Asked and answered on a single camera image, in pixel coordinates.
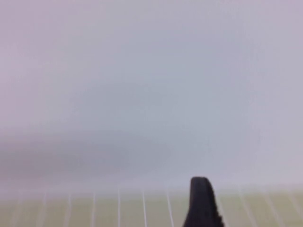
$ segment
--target pale green surface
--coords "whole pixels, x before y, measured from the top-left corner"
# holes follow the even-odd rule
[[[270,194],[245,194],[240,196],[217,196],[220,210],[223,209],[224,221],[228,227],[303,227],[303,192]],[[171,227],[170,210],[165,192],[145,193],[147,227]],[[188,195],[169,195],[171,214],[175,227],[181,227],[188,208]],[[0,227],[118,227],[118,196],[96,195],[95,206],[92,194],[72,195],[71,212],[68,218],[68,197],[48,199],[45,218],[37,226],[37,219],[43,211],[43,201],[23,200],[0,203]],[[120,194],[120,227],[145,227],[142,192]]]

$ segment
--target white wall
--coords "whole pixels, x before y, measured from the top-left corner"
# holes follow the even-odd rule
[[[301,182],[302,6],[0,3],[0,186]]]

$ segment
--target white grid line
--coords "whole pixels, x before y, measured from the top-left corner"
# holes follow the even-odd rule
[[[271,198],[269,197],[269,195],[267,194],[267,192],[263,192],[263,197],[267,203],[267,205],[270,207],[270,210],[272,212],[272,214],[274,215],[274,218],[277,222],[277,224],[279,225],[279,227],[286,227],[285,223],[283,222],[283,220],[280,218],[277,210],[275,209],[275,206],[271,200]]]
[[[121,227],[121,201],[120,201],[120,190],[118,190],[118,227]]]
[[[216,197],[216,202],[217,202],[217,205],[218,205],[218,207],[221,211],[221,215],[223,217],[225,227],[230,227],[229,222],[228,222],[228,218],[227,218],[226,213],[224,211],[224,208],[223,208],[223,205],[221,203],[220,197],[218,197],[218,196]]]
[[[93,207],[91,208],[90,227],[95,227],[95,213],[96,213],[96,193],[93,194]]]
[[[22,203],[23,203],[23,192],[19,191],[18,194],[18,202],[16,204],[16,209],[14,210],[14,213],[12,215],[12,218],[10,220],[10,226],[15,227],[18,223],[18,220],[20,218],[20,214],[22,211]]]
[[[256,222],[256,219],[255,219],[255,216],[251,213],[246,201],[245,201],[245,198],[243,197],[243,193],[242,193],[242,190],[239,189],[239,197],[240,197],[240,200],[243,204],[243,207],[244,207],[244,210],[245,212],[247,213],[247,216],[250,220],[250,223],[252,224],[252,227],[258,227],[258,224]]]
[[[43,223],[44,223],[45,216],[46,216],[46,197],[47,197],[47,195],[45,192],[43,195],[42,208],[37,217],[36,227],[43,227]]]
[[[169,216],[170,216],[170,221],[171,221],[171,227],[175,227],[174,219],[172,218],[172,212],[171,212],[171,205],[170,205],[169,191],[168,190],[166,190],[166,198],[167,198],[167,206],[169,208]]]
[[[294,198],[294,195],[292,194],[292,192],[290,190],[287,190],[286,193],[289,197],[290,202],[294,206],[294,209],[297,211],[300,218],[303,220],[303,211],[302,211],[301,206],[298,204],[298,202],[296,201],[296,199]]]
[[[145,196],[144,196],[144,191],[143,190],[142,190],[142,199],[143,199],[143,212],[144,212],[144,226],[147,227]]]
[[[68,195],[68,204],[67,204],[67,209],[66,209],[66,213],[65,213],[63,227],[69,226],[70,218],[71,218],[71,194]]]

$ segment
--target black object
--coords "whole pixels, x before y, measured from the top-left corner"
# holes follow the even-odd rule
[[[224,227],[213,187],[206,177],[191,179],[189,209],[183,227]]]

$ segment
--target grid paper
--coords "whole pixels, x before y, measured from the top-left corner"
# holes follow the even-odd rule
[[[303,191],[216,196],[228,227],[303,227]],[[182,227],[186,193],[70,194],[0,202],[0,227]]]

